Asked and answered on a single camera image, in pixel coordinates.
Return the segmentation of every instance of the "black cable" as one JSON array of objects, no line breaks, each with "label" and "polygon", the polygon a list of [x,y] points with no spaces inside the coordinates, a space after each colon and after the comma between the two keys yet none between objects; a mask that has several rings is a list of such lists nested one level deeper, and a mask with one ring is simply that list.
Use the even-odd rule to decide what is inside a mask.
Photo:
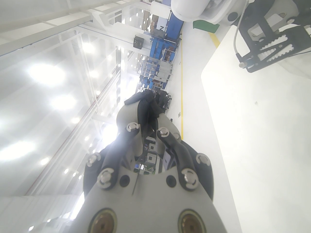
[{"label": "black cable", "polygon": [[297,54],[294,54],[294,55],[288,56],[288,58],[293,57],[293,56],[296,56],[296,55],[300,55],[300,54],[308,53],[308,52],[311,52],[311,51],[305,51],[305,52],[297,53]]}]

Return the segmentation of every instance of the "white cable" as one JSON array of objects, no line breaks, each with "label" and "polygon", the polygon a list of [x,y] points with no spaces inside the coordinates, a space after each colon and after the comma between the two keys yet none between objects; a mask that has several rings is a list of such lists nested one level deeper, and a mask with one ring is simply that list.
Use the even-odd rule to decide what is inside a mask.
[{"label": "white cable", "polygon": [[239,23],[238,23],[238,25],[237,25],[237,28],[236,28],[236,31],[235,31],[235,34],[234,34],[233,49],[234,49],[234,52],[235,52],[236,54],[238,54],[238,50],[237,50],[237,48],[236,48],[236,37],[237,37],[237,35],[238,35],[239,27],[240,27],[242,18],[243,18],[243,16],[244,16],[244,12],[245,12],[245,10],[246,10],[248,4],[249,4],[249,0],[246,0],[245,5],[244,5],[244,8],[243,8],[243,11],[242,11],[242,14],[241,14],[241,16],[240,16]]},{"label": "white cable", "polygon": [[241,21],[242,21],[242,18],[243,18],[245,9],[246,9],[246,7],[248,6],[248,4],[249,4],[249,0],[246,0],[246,1],[245,1],[244,8],[243,8],[243,10],[242,10],[242,14],[241,14],[241,16],[240,16],[240,20],[239,20],[238,26],[237,26],[236,31],[235,31],[235,34],[234,34],[233,49],[234,49],[234,52],[235,52],[236,54],[238,54],[238,50],[236,49],[236,37],[237,37],[237,35],[238,35],[239,27],[240,27],[240,24],[241,24]]}]

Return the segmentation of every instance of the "screw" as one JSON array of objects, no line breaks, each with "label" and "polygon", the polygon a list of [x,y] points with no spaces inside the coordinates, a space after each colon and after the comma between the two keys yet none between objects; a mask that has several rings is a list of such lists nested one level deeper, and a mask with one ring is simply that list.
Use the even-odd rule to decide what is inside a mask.
[{"label": "screw", "polygon": [[211,165],[211,161],[209,160],[208,156],[203,153],[197,154],[196,160],[198,164],[203,163],[207,164],[208,166]]},{"label": "screw", "polygon": [[129,132],[131,132],[131,131],[133,131],[133,130],[135,130],[135,129],[138,129],[138,128],[139,128],[138,123],[135,123],[135,122],[129,123],[129,124],[127,125],[127,127],[126,127],[126,129],[127,129]]},{"label": "screw", "polygon": [[92,155],[89,156],[86,165],[88,167],[91,167],[96,161],[100,160],[100,154],[99,153],[94,153]]},{"label": "screw", "polygon": [[195,171],[189,168],[185,168],[181,171],[181,173],[184,175],[186,188],[190,190],[196,189],[199,184],[199,178]]},{"label": "screw", "polygon": [[112,168],[106,168],[98,175],[97,183],[101,188],[106,189],[111,185],[110,180],[113,172],[114,170]]},{"label": "screw", "polygon": [[167,137],[170,134],[169,130],[165,127],[160,128],[159,131],[162,137]]},{"label": "screw", "polygon": [[108,183],[111,180],[111,174],[110,172],[104,172],[101,176],[100,176],[100,182],[105,184]]}]

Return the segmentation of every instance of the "black box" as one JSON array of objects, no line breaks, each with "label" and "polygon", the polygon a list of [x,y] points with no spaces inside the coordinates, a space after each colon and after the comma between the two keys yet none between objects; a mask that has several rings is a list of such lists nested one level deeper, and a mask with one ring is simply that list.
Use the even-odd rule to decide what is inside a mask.
[{"label": "black box", "polygon": [[137,49],[141,50],[142,45],[144,44],[144,40],[145,39],[143,39],[141,37],[135,36],[134,43],[133,43],[134,48],[137,48]]}]

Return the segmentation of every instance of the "yellow floor line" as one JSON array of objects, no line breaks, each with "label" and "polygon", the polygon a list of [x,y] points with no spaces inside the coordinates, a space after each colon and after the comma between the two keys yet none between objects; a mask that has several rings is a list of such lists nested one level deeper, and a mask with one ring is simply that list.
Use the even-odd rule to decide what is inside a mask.
[{"label": "yellow floor line", "polygon": [[180,111],[180,116],[181,116],[181,139],[183,140],[183,103],[182,103],[182,40],[181,40],[181,111]]},{"label": "yellow floor line", "polygon": [[218,40],[217,36],[214,33],[209,33],[214,45],[216,48],[218,48],[220,41]]}]

